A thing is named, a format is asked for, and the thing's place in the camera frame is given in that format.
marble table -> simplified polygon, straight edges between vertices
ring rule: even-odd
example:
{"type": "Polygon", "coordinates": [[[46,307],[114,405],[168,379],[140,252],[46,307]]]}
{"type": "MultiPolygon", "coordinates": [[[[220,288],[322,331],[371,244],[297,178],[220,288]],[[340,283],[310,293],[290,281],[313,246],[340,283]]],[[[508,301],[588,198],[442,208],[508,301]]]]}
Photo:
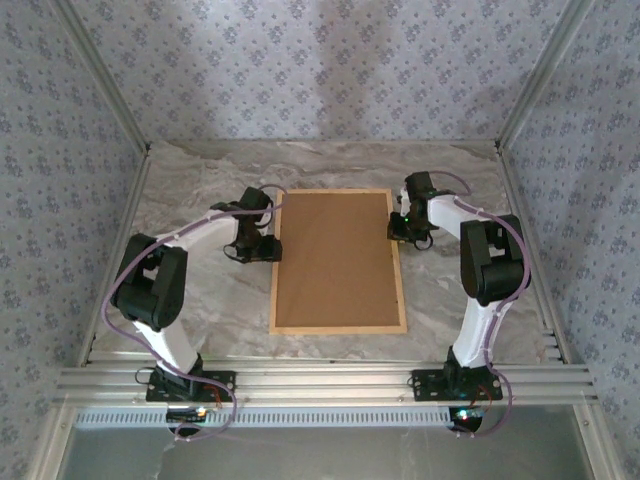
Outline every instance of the marble table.
{"type": "MultiPolygon", "coordinates": [[[[218,201],[240,198],[246,186],[392,188],[420,170],[448,170],[473,189],[469,203],[506,213],[508,204],[493,148],[426,142],[190,142],[154,144],[132,233],[159,235],[202,215],[218,201]]],[[[455,180],[434,177],[439,188],[455,180]]],[[[428,252],[401,245],[409,331],[401,335],[269,335],[271,265],[240,265],[219,251],[190,263],[181,313],[192,344],[204,356],[440,362],[456,339],[466,307],[459,279],[459,247],[442,231],[428,252]]],[[[110,318],[134,331],[117,310],[110,318]]],[[[531,289],[511,308],[499,332],[498,363],[544,362],[542,322],[531,289]]],[[[100,325],[93,351],[139,347],[100,325]]]]}

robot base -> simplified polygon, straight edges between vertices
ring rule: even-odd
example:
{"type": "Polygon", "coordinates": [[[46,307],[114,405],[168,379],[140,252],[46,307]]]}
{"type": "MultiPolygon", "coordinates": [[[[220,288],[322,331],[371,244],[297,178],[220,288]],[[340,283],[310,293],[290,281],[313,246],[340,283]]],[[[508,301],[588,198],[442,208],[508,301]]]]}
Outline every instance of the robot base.
{"type": "Polygon", "coordinates": [[[440,370],[413,370],[410,384],[416,402],[502,400],[500,379],[485,367],[462,367],[449,347],[440,370]]]}
{"type": "MultiPolygon", "coordinates": [[[[235,391],[236,372],[233,371],[203,371],[202,359],[198,360],[189,372],[190,375],[217,380],[231,391],[235,391]]],[[[147,402],[197,402],[197,403],[225,403],[231,402],[229,394],[212,385],[185,380],[163,368],[156,366],[147,384],[147,402]]]]}

wall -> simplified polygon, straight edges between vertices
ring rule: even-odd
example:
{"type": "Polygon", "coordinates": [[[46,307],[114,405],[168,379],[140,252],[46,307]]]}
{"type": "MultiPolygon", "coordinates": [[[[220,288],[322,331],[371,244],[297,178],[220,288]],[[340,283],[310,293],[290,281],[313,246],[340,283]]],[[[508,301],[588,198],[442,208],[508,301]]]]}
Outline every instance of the wall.
{"type": "Polygon", "coordinates": [[[596,2],[511,147],[567,336],[640,478],[640,6],[596,2]]]}
{"type": "Polygon", "coordinates": [[[492,139],[565,0],[73,0],[148,140],[492,139]]]}
{"type": "Polygon", "coordinates": [[[44,0],[0,5],[0,478],[23,478],[137,163],[44,0]]]}

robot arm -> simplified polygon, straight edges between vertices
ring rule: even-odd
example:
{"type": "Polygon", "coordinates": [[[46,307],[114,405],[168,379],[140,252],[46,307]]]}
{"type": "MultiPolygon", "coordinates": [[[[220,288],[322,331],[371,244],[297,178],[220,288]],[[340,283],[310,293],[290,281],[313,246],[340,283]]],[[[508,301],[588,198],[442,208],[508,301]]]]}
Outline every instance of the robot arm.
{"type": "MultiPolygon", "coordinates": [[[[503,304],[499,310],[498,306],[522,282],[522,252],[498,222],[461,208],[453,192],[435,189],[428,172],[414,173],[405,183],[398,197],[401,211],[391,214],[388,237],[415,244],[432,240],[430,232],[442,228],[460,241],[460,276],[468,295],[467,308],[460,334],[445,364],[444,374],[449,378],[444,388],[450,396],[464,396],[465,387],[461,384],[465,377],[485,377],[492,383],[491,375],[487,375],[484,350],[488,346],[491,352],[500,323],[513,302],[503,304]],[[494,318],[496,325],[486,342],[494,318]]],[[[514,215],[499,218],[521,232],[514,215]]],[[[477,384],[469,388],[475,390],[477,384]]]]}
{"type": "MultiPolygon", "coordinates": [[[[236,255],[230,258],[241,263],[280,261],[280,241],[273,235],[265,235],[270,213],[232,214],[234,210],[265,210],[269,205],[273,205],[273,202],[262,190],[247,188],[239,202],[216,204],[202,218],[189,225],[200,223],[203,218],[209,220],[223,212],[231,212],[231,215],[207,222],[182,236],[178,236],[177,232],[184,231],[184,226],[159,236],[165,238],[175,235],[175,240],[156,249],[138,264],[111,298],[112,305],[135,324],[151,347],[166,363],[179,371],[200,377],[206,374],[202,372],[202,359],[190,345],[178,317],[184,302],[189,262],[197,261],[202,258],[200,255],[221,247],[234,247],[236,255]]],[[[118,275],[156,240],[144,234],[131,237],[118,275]]],[[[162,362],[157,364],[154,374],[151,381],[158,383],[159,390],[175,394],[181,399],[195,398],[202,386],[174,375],[162,362]]]]}

rectangular cork board with wooden frame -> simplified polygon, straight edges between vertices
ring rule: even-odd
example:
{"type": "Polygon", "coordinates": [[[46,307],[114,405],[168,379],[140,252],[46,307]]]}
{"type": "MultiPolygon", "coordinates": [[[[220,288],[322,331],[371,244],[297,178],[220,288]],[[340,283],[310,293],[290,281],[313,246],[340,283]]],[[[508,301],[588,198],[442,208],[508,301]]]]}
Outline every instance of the rectangular cork board with wooden frame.
{"type": "Polygon", "coordinates": [[[275,218],[283,256],[273,264],[269,333],[407,333],[398,245],[387,239],[391,190],[288,193],[275,218]]]}

